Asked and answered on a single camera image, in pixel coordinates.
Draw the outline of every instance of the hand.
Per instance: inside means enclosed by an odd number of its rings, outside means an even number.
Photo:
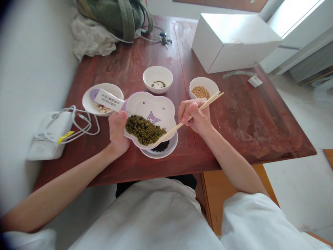
[[[178,111],[178,122],[190,126],[195,132],[201,136],[206,135],[213,128],[209,113],[209,106],[204,110],[199,107],[207,101],[206,98],[182,101]]]
[[[130,140],[124,136],[124,129],[127,123],[127,114],[125,111],[114,111],[109,117],[110,127],[110,146],[121,156],[130,145]]]

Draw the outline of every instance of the white shirt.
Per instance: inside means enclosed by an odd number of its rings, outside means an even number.
[[[9,232],[15,249],[54,249],[55,233]],[[192,188],[177,180],[140,181],[128,188],[71,247],[82,249],[331,249],[315,245],[263,194],[237,193],[224,203],[222,237],[201,214]]]

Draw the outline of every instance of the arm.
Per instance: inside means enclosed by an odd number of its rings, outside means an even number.
[[[268,195],[253,167],[228,143],[211,124],[209,107],[199,110],[206,99],[183,101],[179,107],[179,122],[199,133],[219,162],[225,175],[239,192]],[[190,115],[193,119],[186,122]]]
[[[111,143],[100,153],[30,194],[1,218],[5,231],[33,232],[60,214],[110,163],[129,147],[123,136],[126,113],[109,117]]]

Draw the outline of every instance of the white charger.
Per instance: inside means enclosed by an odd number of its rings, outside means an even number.
[[[28,153],[28,160],[52,160],[58,159],[63,152],[65,144],[51,142],[44,135],[44,129],[59,112],[49,112],[38,128],[34,142]],[[72,127],[71,112],[62,112],[49,126],[47,135],[54,139],[65,135]]]
[[[78,114],[78,117],[87,122],[84,128],[81,128],[75,121],[76,112],[87,113],[88,117]],[[28,153],[28,160],[52,160],[58,159],[63,152],[66,143],[69,143],[84,134],[97,135],[100,132],[100,125],[96,119],[97,132],[88,132],[92,127],[92,121],[88,111],[76,109],[73,105],[70,108],[64,108],[59,112],[49,112],[38,131],[35,133],[34,142]],[[72,125],[78,128],[78,132],[70,131]]]

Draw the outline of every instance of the white bowl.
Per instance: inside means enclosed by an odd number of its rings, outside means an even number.
[[[174,149],[176,148],[177,143],[178,143],[178,133],[176,131],[174,136],[170,139],[170,143],[169,143],[168,147],[163,152],[156,152],[151,149],[148,149],[148,150],[140,149],[140,150],[144,155],[146,155],[150,158],[161,159],[161,158],[164,158],[164,157],[168,156],[169,154],[171,154],[174,151]]]
[[[142,78],[146,87],[155,94],[162,94],[168,91],[173,81],[173,75],[171,71],[162,66],[153,66],[147,68],[144,71]],[[156,81],[164,82],[165,87],[162,87],[162,83],[156,83]]]
[[[97,115],[97,116],[110,116],[113,113],[113,110],[106,113],[99,113],[98,112],[98,104],[94,103],[89,94],[90,91],[93,89],[104,89],[105,91],[109,92],[110,94],[113,94],[114,96],[118,97],[119,99],[124,100],[124,94],[122,93],[121,89],[118,88],[116,85],[111,83],[100,83],[95,86],[92,86],[90,89],[88,89],[82,98],[82,105],[86,111],[88,111],[91,114]]]
[[[125,109],[127,117],[132,115],[142,116],[156,126],[164,128],[166,132],[169,132],[176,126],[174,105],[169,98],[164,96],[154,96],[148,92],[136,92],[128,98],[122,109]],[[172,133],[164,141],[170,140],[174,134],[175,133]],[[153,143],[148,146],[139,143],[138,139],[134,135],[129,134],[126,129],[124,136],[131,139],[138,148],[154,148]]]
[[[190,86],[188,88],[188,93],[190,95],[191,99],[196,99],[197,97],[192,93],[192,89],[194,89],[197,86],[202,86],[204,87],[210,96],[213,96],[216,92],[219,91],[218,86],[216,85],[216,83],[212,80],[210,80],[209,78],[206,77],[197,77],[194,78],[191,83]]]

